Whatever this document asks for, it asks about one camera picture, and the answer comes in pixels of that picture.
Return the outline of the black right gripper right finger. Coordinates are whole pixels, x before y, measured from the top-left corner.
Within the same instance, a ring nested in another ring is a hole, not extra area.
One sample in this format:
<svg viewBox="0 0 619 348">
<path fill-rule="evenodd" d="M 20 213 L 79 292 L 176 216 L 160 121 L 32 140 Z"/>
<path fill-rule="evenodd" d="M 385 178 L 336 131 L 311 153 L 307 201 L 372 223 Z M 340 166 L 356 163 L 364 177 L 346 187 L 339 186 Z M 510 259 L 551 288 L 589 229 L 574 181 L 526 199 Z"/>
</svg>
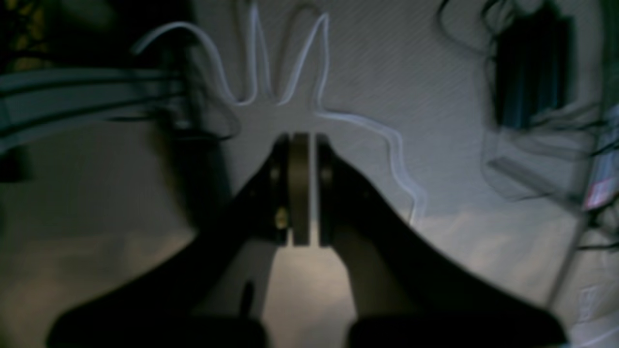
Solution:
<svg viewBox="0 0 619 348">
<path fill-rule="evenodd" d="M 349 276 L 349 348 L 559 348 L 559 320 L 467 271 L 394 211 L 324 134 L 316 137 L 319 244 Z"/>
</svg>

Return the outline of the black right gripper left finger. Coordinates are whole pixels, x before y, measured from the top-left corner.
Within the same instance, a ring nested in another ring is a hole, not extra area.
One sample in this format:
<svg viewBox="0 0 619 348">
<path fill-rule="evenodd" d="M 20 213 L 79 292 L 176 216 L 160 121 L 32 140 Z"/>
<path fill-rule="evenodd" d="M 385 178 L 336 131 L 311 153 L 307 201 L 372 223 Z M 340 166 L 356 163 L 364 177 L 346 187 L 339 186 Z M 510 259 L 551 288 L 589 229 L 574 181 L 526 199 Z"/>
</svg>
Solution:
<svg viewBox="0 0 619 348">
<path fill-rule="evenodd" d="M 310 244 L 310 137 L 277 138 L 223 214 L 176 255 L 59 316 L 49 348 L 267 348 L 276 250 Z"/>
</svg>

